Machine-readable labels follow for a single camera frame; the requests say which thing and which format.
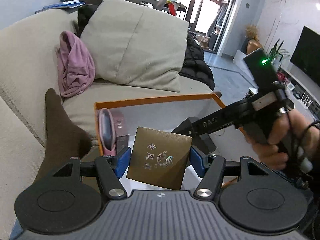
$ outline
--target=sofa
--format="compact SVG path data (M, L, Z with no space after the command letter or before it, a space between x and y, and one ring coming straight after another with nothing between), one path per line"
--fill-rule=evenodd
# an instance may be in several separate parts
M59 94L56 48L62 31L74 32L68 14L50 9L0 30L0 239L9 239L15 223L14 201L33 183L46 145L45 101L49 88ZM205 84L179 77L180 92L95 80L82 94L62 100L70 119L97 145L93 104L133 98L212 93Z

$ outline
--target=gray tile floor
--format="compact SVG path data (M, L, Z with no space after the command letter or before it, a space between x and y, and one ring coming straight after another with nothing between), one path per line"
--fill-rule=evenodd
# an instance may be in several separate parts
M225 105L241 100L249 87L257 87L255 82L230 59L204 52L204 61L212 70L216 84L214 90L222 93L221 100Z

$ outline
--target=black jacket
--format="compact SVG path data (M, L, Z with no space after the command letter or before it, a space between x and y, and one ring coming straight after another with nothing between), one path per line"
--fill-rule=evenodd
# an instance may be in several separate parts
M180 76L198 80L214 90L213 75L211 69L204 62L203 49L196 43L188 32L187 49Z

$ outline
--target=pink cloth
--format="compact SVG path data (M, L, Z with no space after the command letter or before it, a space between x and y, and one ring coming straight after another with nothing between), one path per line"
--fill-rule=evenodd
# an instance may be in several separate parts
M95 76L93 59L85 44L72 32L60 34L58 83L64 98L81 94L91 86Z

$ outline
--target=gray plastic base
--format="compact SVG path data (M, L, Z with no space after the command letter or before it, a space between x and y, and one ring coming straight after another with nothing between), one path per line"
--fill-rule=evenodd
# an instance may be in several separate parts
M79 231L56 236L25 231L18 239L299 240L306 238L297 231L278 236L258 236L241 231L225 221L212 202L196 200L188 191L136 190L125 200L111 201L97 220Z

